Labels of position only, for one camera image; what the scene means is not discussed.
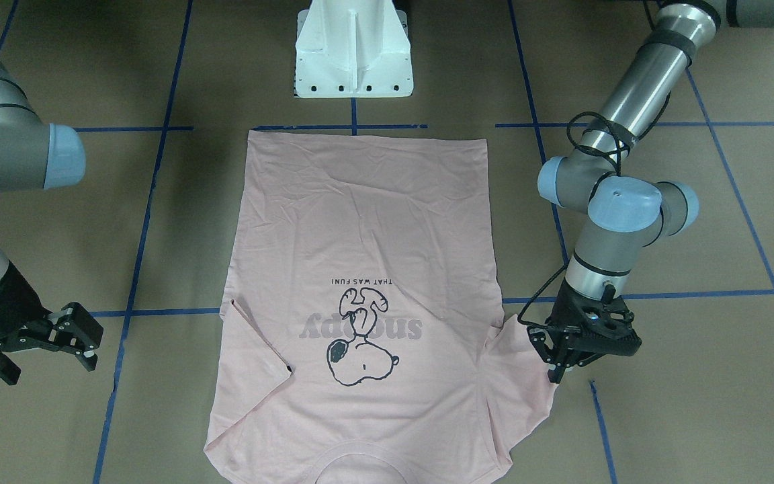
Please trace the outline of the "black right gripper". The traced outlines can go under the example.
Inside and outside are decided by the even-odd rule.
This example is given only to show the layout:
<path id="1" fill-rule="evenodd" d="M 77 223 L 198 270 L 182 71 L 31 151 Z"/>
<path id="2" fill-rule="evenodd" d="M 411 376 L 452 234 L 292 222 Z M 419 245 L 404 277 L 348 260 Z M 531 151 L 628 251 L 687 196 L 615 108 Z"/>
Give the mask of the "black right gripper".
<path id="1" fill-rule="evenodd" d="M 52 329 L 22 330 L 22 348 L 67 353 L 74 356 L 86 371 L 96 369 L 96 352 L 101 345 L 104 328 L 77 302 L 50 313 L 15 264 L 9 263 L 0 279 L 0 379 L 5 384 L 15 385 L 21 374 L 21 368 L 4 355 L 11 350 L 10 340 L 19 339 L 22 328 L 32 321 L 45 319 L 47 315 Z"/>

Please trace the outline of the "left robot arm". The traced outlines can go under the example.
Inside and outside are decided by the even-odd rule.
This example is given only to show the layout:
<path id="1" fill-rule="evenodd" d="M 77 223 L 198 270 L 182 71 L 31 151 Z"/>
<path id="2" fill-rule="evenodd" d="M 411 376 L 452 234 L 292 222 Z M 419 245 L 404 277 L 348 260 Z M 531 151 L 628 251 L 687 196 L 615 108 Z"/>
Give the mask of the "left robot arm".
<path id="1" fill-rule="evenodd" d="M 551 157 L 537 178 L 546 201 L 586 215 L 550 316 L 529 324 L 531 344 L 550 382 L 606 355 L 633 356 L 641 346 L 623 298 L 639 252 L 691 226 L 697 194 L 675 181 L 647 181 L 624 171 L 624 161 L 660 120 L 669 96 L 722 28 L 774 28 L 774 1 L 664 1 L 649 34 L 611 95 L 574 134 L 572 150 Z"/>

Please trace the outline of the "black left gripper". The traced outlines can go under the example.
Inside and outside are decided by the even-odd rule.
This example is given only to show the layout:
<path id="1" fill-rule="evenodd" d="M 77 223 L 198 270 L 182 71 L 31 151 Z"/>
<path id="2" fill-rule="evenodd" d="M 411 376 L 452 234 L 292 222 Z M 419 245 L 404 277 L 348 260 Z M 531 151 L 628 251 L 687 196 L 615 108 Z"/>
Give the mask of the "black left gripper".
<path id="1" fill-rule="evenodd" d="M 547 361 L 550 363 L 547 375 L 553 384 L 562 382 L 562 370 L 583 367 L 583 360 L 589 357 L 586 350 L 575 348 L 575 344 L 580 344 L 589 334 L 585 316 L 578 312 L 580 307 L 576 305 L 580 301 L 568 282 L 562 282 L 550 316 L 546 319 Z"/>

